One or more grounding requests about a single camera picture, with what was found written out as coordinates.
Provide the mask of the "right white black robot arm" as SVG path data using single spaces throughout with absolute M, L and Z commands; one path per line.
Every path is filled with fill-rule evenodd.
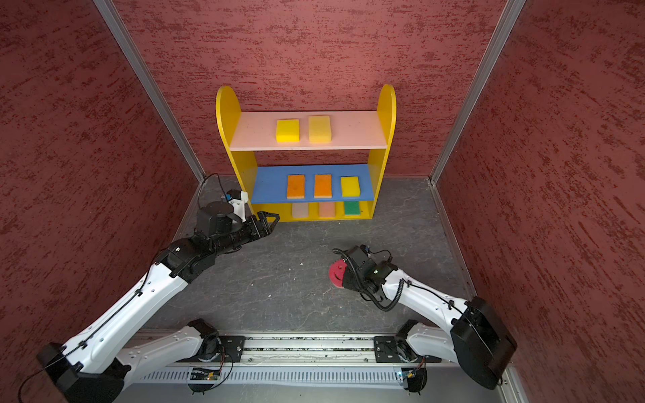
M 398 331 L 395 351 L 399 359 L 417 364 L 406 376 L 410 391 L 421 391 L 430 357 L 450 361 L 479 386 L 495 389 L 517 351 L 517 341 L 494 307 L 480 297 L 452 297 L 412 278 L 393 264 L 391 258 L 377 260 L 368 246 L 335 249 L 339 256 L 329 268 L 332 283 L 352 290 L 381 312 L 404 306 L 428 319 L 425 325 L 407 321 Z

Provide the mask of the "cream white sponge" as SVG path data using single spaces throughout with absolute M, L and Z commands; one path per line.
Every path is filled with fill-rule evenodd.
M 309 218 L 309 203 L 293 203 L 292 218 L 293 219 Z

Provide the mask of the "large yellow sponge front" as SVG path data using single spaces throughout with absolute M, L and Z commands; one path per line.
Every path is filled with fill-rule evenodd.
M 311 144 L 329 144 L 333 139 L 331 117 L 316 115 L 308 117 L 308 140 Z

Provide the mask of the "pink round smiley sponge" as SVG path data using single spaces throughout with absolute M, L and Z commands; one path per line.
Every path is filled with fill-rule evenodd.
M 344 275 L 347 270 L 347 263 L 344 260 L 337 260 L 329 267 L 329 279 L 338 288 L 344 287 Z

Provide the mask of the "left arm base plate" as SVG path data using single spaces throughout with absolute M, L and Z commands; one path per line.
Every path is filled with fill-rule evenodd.
M 238 364 L 242 359 L 246 340 L 247 337 L 241 335 L 220 335 L 215 360 Z

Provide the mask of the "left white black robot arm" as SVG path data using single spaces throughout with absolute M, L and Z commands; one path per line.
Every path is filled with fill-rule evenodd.
M 280 221 L 276 213 L 245 216 L 240 200 L 209 203 L 197 218 L 193 235 L 158 253 L 142 279 L 99 319 L 63 344 L 48 344 L 38 353 L 66 401 L 112 402 L 134 381 L 183 359 L 224 364 L 218 330 L 203 319 L 140 347 L 126 346 L 166 302 L 213 267 L 218 256 L 271 235 Z

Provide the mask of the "small yellow square sponge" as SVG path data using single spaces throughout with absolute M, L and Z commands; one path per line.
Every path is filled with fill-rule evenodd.
M 358 176 L 343 176 L 340 180 L 343 198 L 356 198 L 361 196 L 361 187 Z

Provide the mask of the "green sponge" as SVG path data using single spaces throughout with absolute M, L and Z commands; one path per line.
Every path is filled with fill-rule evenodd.
M 361 208 L 358 201 L 345 201 L 344 202 L 344 216 L 346 217 L 359 217 L 361 215 Z

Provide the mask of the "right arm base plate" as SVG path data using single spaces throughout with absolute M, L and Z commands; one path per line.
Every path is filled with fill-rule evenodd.
M 375 336 L 373 342 L 376 363 L 398 364 L 402 362 L 394 336 Z

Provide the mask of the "orange sponge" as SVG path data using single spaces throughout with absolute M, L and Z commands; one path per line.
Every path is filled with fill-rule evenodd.
M 316 175 L 314 177 L 314 197 L 316 199 L 329 199 L 333 196 L 333 178 L 330 174 Z
M 306 196 L 306 178 L 304 175 L 287 176 L 287 199 L 302 200 Z

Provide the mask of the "salmon pink sponge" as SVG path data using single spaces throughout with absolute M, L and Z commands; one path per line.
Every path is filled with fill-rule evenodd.
M 335 218 L 336 217 L 336 203 L 334 201 L 326 201 L 319 203 L 318 216 L 319 218 Z

